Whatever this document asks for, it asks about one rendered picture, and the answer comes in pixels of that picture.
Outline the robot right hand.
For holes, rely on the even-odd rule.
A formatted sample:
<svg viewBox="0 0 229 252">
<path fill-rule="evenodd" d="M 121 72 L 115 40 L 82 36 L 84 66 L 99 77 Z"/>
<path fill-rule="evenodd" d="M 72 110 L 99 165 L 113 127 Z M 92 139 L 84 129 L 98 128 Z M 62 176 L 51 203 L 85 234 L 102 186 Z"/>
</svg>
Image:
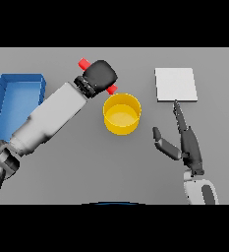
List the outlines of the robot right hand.
<svg viewBox="0 0 229 252">
<path fill-rule="evenodd" d="M 183 164 L 191 170 L 191 176 L 204 175 L 202 158 L 198 139 L 191 126 L 187 126 L 184 114 L 177 99 L 173 103 L 173 113 L 176 117 L 177 128 L 180 134 L 181 148 L 165 140 L 157 127 L 152 128 L 155 147 L 172 158 L 173 160 L 183 160 Z"/>
</svg>

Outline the yellow bowl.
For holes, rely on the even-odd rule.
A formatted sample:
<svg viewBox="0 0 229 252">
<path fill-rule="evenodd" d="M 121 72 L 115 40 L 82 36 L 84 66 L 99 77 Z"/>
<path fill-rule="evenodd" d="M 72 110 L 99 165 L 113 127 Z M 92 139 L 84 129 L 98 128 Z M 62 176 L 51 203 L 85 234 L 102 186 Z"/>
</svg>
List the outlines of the yellow bowl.
<svg viewBox="0 0 229 252">
<path fill-rule="evenodd" d="M 135 96 L 118 93 L 104 102 L 102 114 L 108 131 L 118 136 L 126 136 L 137 129 L 142 107 Z"/>
</svg>

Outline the pale square measuring scale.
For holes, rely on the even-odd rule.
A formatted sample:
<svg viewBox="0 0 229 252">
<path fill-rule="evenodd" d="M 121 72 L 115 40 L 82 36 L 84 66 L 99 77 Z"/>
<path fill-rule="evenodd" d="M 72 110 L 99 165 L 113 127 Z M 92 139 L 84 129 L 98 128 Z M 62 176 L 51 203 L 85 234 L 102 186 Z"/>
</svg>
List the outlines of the pale square measuring scale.
<svg viewBox="0 0 229 252">
<path fill-rule="evenodd" d="M 197 102 L 198 94 L 192 68 L 156 68 L 156 97 L 159 102 Z"/>
</svg>

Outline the blue tray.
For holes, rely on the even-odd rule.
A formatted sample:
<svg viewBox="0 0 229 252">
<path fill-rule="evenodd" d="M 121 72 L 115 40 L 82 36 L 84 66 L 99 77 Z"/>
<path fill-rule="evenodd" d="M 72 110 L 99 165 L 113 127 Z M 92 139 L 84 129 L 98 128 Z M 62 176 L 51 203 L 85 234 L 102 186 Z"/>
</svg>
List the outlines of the blue tray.
<svg viewBox="0 0 229 252">
<path fill-rule="evenodd" d="M 42 104 L 45 86 L 42 74 L 0 75 L 0 140 L 9 141 L 28 116 Z"/>
</svg>

